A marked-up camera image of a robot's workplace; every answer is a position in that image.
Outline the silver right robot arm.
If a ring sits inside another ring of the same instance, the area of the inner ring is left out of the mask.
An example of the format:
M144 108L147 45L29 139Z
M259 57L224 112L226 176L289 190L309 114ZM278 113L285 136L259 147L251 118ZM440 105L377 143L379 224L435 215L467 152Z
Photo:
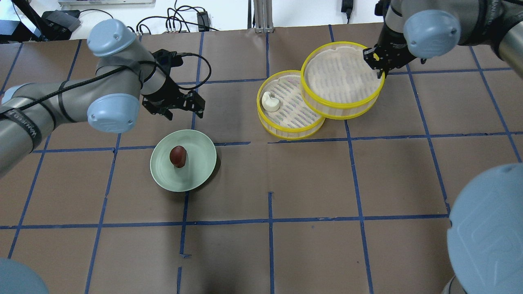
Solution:
M489 45L522 75L521 0L380 0L384 18L364 61L377 77L457 45ZM499 165L474 177L449 214L447 251L454 277L445 294L521 294L522 163Z

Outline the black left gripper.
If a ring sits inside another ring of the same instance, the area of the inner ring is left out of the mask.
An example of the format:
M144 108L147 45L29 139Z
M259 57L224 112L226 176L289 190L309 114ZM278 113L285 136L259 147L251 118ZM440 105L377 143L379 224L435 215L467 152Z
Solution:
M171 109L181 109L196 114L200 119L204 116L206 101L198 91L181 92L181 88L170 77L173 67L183 65L182 57L175 51L160 49L152 53L156 62L154 73L144 85L151 85L149 94L143 95L142 106L152 115L161 115L172 120Z

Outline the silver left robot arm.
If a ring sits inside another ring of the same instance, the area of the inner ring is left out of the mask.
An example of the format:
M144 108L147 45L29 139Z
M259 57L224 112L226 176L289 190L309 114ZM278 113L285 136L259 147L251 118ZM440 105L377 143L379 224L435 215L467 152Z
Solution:
M99 58L93 78L27 82L1 100L1 177L33 153L59 126L88 123L100 132L123 134L136 125L141 107L172 119L172 109L202 117L205 102L193 87L170 76L183 54L145 48L117 19L95 25L86 41Z

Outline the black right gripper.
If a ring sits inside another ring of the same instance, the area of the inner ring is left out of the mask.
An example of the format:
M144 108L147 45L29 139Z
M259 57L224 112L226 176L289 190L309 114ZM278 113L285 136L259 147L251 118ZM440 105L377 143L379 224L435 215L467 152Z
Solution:
M385 79L391 70L402 68L417 58L411 54L403 37L380 37L376 45L363 50L363 55L369 67L377 71L377 79Z

